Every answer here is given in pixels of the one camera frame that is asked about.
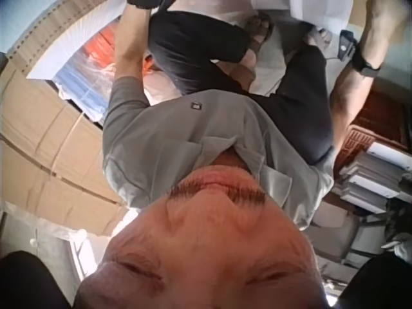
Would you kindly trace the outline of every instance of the black watch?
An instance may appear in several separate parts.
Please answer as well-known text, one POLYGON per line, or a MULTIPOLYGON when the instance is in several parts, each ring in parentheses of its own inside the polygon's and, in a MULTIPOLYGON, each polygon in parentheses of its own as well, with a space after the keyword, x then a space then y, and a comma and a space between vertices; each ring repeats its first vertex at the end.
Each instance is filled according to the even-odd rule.
POLYGON ((370 63, 366 62, 359 48, 357 48, 355 53, 353 54, 352 67, 353 69, 355 69, 356 72, 359 72, 360 74, 366 77, 375 78, 376 76, 378 76, 380 71, 380 68, 374 69, 372 68, 370 63))

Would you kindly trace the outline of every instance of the cardboard box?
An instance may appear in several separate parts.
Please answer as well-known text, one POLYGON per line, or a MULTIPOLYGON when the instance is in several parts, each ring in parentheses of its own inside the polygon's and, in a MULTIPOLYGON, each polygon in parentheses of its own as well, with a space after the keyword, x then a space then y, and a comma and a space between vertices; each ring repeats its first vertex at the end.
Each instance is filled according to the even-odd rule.
POLYGON ((27 212, 98 236, 110 236, 127 212, 58 179, 13 146, 1 142, 1 152, 1 196, 27 212))
POLYGON ((102 131, 61 100, 45 81, 28 80, 12 63, 0 76, 1 134, 67 182, 121 203, 102 172, 102 131))

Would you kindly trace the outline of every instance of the black pants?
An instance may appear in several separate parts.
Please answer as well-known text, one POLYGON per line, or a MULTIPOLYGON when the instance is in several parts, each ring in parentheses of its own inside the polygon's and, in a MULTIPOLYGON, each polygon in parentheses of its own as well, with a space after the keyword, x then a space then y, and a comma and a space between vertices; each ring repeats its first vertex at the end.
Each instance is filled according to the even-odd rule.
POLYGON ((70 309, 52 274, 30 253, 13 252, 0 260, 0 308, 70 309))
POLYGON ((338 299, 337 309, 411 308, 412 266, 391 252, 370 259, 338 299))
POLYGON ((306 162, 316 164, 333 139, 323 54, 315 46, 303 47, 289 62, 277 93, 264 97, 245 93, 211 62, 240 62, 249 40, 240 27, 189 12, 162 12, 150 21, 150 52, 182 95, 208 89, 248 95, 306 162))

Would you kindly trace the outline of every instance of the man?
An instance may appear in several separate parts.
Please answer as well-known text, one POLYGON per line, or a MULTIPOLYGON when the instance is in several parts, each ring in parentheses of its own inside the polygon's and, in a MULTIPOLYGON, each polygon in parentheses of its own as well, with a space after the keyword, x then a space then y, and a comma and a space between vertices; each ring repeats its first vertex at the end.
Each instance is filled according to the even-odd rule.
POLYGON ((75 306, 327 307, 314 252, 299 229, 330 190, 348 126, 391 34, 410 12, 403 0, 369 0, 367 7, 358 52, 332 93, 332 112, 316 38, 294 55, 277 94, 266 98, 246 93, 210 61, 239 62, 235 70, 250 72, 256 44, 270 28, 264 18, 248 34, 199 15, 150 18, 149 10, 126 7, 104 126, 104 171, 131 207, 150 207, 112 239, 75 306), (141 74, 147 42, 183 97, 149 106, 141 74))

